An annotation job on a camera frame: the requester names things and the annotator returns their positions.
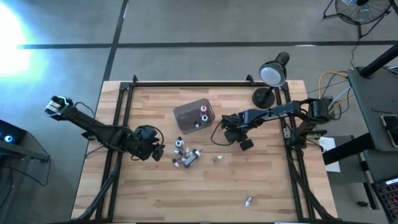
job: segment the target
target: small bottle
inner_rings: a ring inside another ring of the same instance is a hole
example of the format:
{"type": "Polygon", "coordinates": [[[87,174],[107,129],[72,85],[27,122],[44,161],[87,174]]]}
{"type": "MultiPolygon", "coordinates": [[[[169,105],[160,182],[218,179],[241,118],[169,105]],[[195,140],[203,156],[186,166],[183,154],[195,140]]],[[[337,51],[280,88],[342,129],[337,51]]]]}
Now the small bottle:
{"type": "Polygon", "coordinates": [[[253,198],[249,196],[248,199],[246,199],[246,202],[244,203],[244,206],[248,207],[251,204],[252,200],[253,200],[253,198]]]}
{"type": "Polygon", "coordinates": [[[189,156],[187,161],[184,162],[184,166],[186,168],[189,168],[193,163],[195,163],[199,159],[201,151],[202,149],[200,149],[199,151],[197,151],[196,149],[192,150],[191,156],[189,156]]]}
{"type": "Polygon", "coordinates": [[[186,149],[185,149],[184,157],[185,157],[185,158],[188,158],[188,156],[189,156],[189,148],[186,148],[186,149]]]}
{"type": "Polygon", "coordinates": [[[216,156],[213,158],[213,162],[217,162],[218,160],[222,159],[223,156],[216,156]]]}
{"type": "Polygon", "coordinates": [[[173,162],[173,164],[174,164],[174,166],[175,167],[179,167],[179,164],[178,164],[178,162],[177,162],[177,160],[176,159],[172,159],[172,162],[173,162]]]}
{"type": "Polygon", "coordinates": [[[186,158],[182,158],[182,157],[178,157],[178,158],[176,158],[176,160],[177,160],[177,162],[185,162],[185,161],[187,161],[186,158]]]}
{"type": "Polygon", "coordinates": [[[205,105],[200,107],[200,116],[206,115],[207,107],[205,105]]]}
{"type": "Polygon", "coordinates": [[[174,153],[176,153],[179,156],[183,156],[184,155],[184,153],[182,151],[179,151],[179,150],[174,150],[174,153]]]}
{"type": "Polygon", "coordinates": [[[201,117],[201,125],[207,124],[208,118],[209,118],[209,117],[207,117],[207,115],[203,115],[203,116],[201,117]]]}
{"type": "Polygon", "coordinates": [[[184,140],[182,140],[181,137],[178,137],[178,140],[175,142],[175,147],[177,147],[179,151],[183,151],[183,146],[184,146],[184,140]]]}

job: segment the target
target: yellow cable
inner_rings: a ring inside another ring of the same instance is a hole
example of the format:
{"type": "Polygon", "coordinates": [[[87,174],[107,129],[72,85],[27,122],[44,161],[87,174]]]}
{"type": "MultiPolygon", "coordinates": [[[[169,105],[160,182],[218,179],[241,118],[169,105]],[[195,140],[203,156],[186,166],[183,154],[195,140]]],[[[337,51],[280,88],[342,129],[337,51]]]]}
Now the yellow cable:
{"type": "Polygon", "coordinates": [[[318,79],[318,98],[320,99],[321,98],[321,80],[322,80],[322,77],[324,76],[324,75],[326,75],[326,74],[335,74],[335,75],[341,75],[341,76],[343,76],[343,77],[348,77],[348,75],[347,74],[344,74],[344,73],[340,73],[340,72],[324,72],[321,76],[319,76],[319,79],[318,79]]]}
{"type": "Polygon", "coordinates": [[[346,100],[348,100],[348,98],[350,98],[350,97],[352,97],[354,94],[351,94],[350,96],[346,96],[345,98],[343,98],[342,100],[340,100],[337,104],[336,104],[336,106],[334,106],[330,111],[329,111],[329,114],[331,114],[331,112],[333,112],[337,107],[338,107],[338,105],[340,105],[342,102],[344,102],[344,101],[346,101],[346,100]]]}

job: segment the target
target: wooden tabletop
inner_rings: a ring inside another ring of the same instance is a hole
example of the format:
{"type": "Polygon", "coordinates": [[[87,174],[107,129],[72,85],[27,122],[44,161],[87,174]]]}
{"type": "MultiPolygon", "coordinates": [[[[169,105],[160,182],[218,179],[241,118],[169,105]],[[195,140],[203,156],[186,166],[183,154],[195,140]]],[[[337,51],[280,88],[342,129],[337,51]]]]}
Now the wooden tabletop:
{"type": "MultiPolygon", "coordinates": [[[[120,82],[105,82],[98,103],[96,119],[112,124],[120,82]]],[[[292,100],[306,99],[304,82],[289,81],[292,100]]],[[[129,126],[150,124],[165,137],[164,155],[132,161],[123,156],[115,222],[273,222],[297,221],[286,154],[278,120],[264,123],[248,132],[254,147],[242,151],[239,144],[216,146],[210,136],[222,114],[255,108],[253,87],[140,87],[135,88],[129,126]],[[183,135],[178,129],[175,107],[202,98],[209,99],[216,121],[209,128],[183,135]],[[183,137],[190,149],[203,149],[199,160],[189,169],[174,167],[174,142],[183,137]],[[215,156],[222,160],[213,162],[215,156]],[[245,207],[248,196],[252,204],[245,207]]],[[[120,124],[124,116],[122,108],[120,124]]],[[[215,141],[226,143],[223,131],[215,141]]],[[[90,142],[88,151],[98,147],[90,142]]],[[[78,217],[98,193],[103,175],[106,150],[92,153],[86,160],[73,208],[78,217]]],[[[308,146],[304,154],[310,188],[330,214],[336,216],[335,203],[319,148],[308,146]]],[[[301,192],[303,209],[305,200],[301,192]]],[[[108,204],[105,204],[106,215],[108,204]]]]}

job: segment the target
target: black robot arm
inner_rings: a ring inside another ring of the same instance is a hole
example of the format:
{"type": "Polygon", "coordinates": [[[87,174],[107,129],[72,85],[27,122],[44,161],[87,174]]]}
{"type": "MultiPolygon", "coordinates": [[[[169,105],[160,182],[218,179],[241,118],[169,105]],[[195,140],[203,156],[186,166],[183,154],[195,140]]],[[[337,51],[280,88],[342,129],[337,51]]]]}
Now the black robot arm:
{"type": "Polygon", "coordinates": [[[45,114],[57,121],[70,121],[86,132],[82,135],[87,139],[94,136],[104,147],[119,152],[129,152],[141,160],[152,155],[159,161],[163,155],[163,143],[156,138],[157,131],[152,126],[139,126],[133,132],[127,126],[103,124],[87,114],[79,111],[71,99],[64,96],[53,96],[45,108],[45,114]]]}
{"type": "Polygon", "coordinates": [[[305,139],[317,124],[324,124],[330,120],[327,101],[309,98],[303,101],[292,101],[268,110],[249,109],[238,114],[223,115],[221,128],[226,130],[224,135],[228,142],[240,142],[242,150],[245,151],[254,145],[248,139],[249,130],[257,128],[266,121],[288,116],[303,120],[296,130],[291,130],[290,142],[294,147],[305,147],[305,141],[302,139],[305,139]],[[304,104],[308,104],[308,112],[301,109],[304,104]]]}

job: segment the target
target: lamp base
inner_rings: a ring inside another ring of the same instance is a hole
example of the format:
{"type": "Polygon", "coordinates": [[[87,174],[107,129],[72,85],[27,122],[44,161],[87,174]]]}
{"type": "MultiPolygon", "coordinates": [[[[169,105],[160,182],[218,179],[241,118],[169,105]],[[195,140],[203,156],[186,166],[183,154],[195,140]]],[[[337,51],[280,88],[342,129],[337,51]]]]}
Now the lamp base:
{"type": "Polygon", "coordinates": [[[267,109],[270,108],[274,102],[275,102],[275,95],[273,92],[269,92],[268,96],[266,97],[268,92],[268,88],[258,88],[257,90],[254,91],[252,95],[252,100],[253,103],[261,108],[261,109],[267,109]]]}

